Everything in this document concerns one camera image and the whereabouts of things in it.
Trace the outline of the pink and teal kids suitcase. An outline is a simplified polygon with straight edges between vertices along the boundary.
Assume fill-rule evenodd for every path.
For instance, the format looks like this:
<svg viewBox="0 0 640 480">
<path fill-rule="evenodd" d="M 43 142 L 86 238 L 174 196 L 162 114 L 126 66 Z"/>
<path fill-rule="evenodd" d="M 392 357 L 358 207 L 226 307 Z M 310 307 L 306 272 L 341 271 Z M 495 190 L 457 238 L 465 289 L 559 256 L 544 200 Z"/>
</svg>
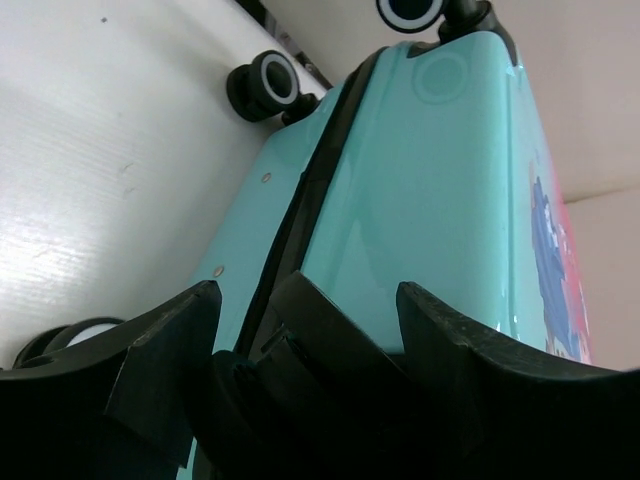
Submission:
<svg viewBox="0 0 640 480">
<path fill-rule="evenodd" d="M 233 116 L 282 127 L 189 283 L 135 316 L 59 322 L 6 370 L 214 281 L 216 336 L 183 392 L 193 444 L 174 479 L 400 479 L 433 457 L 401 283 L 590 365 L 570 224 L 516 43 L 488 1 L 376 10 L 399 32 L 437 25 L 438 40 L 381 47 L 323 97 L 278 51 L 235 66 Z"/>
</svg>

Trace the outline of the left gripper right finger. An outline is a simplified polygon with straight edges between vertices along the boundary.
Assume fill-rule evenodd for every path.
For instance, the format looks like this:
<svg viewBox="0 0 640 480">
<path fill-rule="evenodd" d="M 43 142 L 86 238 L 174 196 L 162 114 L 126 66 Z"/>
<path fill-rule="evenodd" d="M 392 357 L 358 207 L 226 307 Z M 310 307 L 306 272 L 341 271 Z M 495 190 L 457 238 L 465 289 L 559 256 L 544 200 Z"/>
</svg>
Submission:
<svg viewBox="0 0 640 480">
<path fill-rule="evenodd" d="M 414 282 L 396 305 L 439 479 L 635 479 L 639 374 L 530 347 Z"/>
</svg>

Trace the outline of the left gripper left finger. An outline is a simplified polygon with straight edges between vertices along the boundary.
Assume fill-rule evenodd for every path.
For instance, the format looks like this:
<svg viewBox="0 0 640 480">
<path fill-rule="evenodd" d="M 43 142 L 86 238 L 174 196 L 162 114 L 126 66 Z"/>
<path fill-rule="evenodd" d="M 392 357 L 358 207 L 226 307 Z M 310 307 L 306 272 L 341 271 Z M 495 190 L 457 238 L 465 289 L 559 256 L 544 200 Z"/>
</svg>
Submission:
<svg viewBox="0 0 640 480">
<path fill-rule="evenodd" d="M 174 479 L 183 392 L 211 355 L 222 295 L 202 281 L 93 338 L 1 373 L 4 479 Z"/>
</svg>

